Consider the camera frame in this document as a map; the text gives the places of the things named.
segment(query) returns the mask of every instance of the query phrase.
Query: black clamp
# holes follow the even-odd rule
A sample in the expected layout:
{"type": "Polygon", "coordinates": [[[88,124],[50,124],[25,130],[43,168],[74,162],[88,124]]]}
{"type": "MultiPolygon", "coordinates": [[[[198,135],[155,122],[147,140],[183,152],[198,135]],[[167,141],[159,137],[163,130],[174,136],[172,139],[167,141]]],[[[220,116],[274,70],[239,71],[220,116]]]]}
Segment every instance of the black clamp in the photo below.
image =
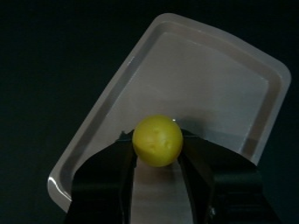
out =
{"type": "MultiPolygon", "coordinates": [[[[136,154],[132,133],[95,154],[75,173],[66,224],[128,224],[136,154]]],[[[263,195],[256,166],[183,130],[179,156],[196,224],[282,223],[263,195]]]]}

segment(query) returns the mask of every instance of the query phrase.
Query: black background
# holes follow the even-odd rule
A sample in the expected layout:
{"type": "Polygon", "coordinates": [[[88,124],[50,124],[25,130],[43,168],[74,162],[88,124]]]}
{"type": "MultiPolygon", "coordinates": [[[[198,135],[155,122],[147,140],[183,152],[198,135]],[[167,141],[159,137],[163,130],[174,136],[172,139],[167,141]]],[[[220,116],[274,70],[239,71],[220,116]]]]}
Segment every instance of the black background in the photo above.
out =
{"type": "Polygon", "coordinates": [[[0,223],[63,223],[47,178],[155,17],[176,13],[280,60],[292,84],[259,168],[284,224],[299,223],[298,1],[0,2],[0,223]]]}

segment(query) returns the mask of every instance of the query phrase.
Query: yellow fruit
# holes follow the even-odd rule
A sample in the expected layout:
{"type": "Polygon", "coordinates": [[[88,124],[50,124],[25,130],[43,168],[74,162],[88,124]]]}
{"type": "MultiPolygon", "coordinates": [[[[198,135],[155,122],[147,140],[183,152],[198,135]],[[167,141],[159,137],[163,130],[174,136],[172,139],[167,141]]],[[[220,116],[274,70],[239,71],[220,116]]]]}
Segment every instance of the yellow fruit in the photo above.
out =
{"type": "Polygon", "coordinates": [[[183,148],[183,133],[176,122],[166,115],[148,116],[135,127],[134,147],[148,165],[171,164],[183,148]]]}

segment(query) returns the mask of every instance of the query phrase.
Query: white plastic tray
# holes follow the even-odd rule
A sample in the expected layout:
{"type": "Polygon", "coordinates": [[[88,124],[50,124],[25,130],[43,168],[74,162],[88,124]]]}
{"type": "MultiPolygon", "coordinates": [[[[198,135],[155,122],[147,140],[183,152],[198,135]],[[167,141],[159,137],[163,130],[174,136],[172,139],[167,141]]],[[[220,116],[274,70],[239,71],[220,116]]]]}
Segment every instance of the white plastic tray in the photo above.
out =
{"type": "MultiPolygon", "coordinates": [[[[286,66],[239,38],[186,17],[159,16],[52,169],[54,201],[68,210],[75,171],[151,114],[170,116],[256,164],[290,82],[286,66]]],[[[176,163],[138,162],[131,217],[138,224],[192,223],[176,163]]]]}

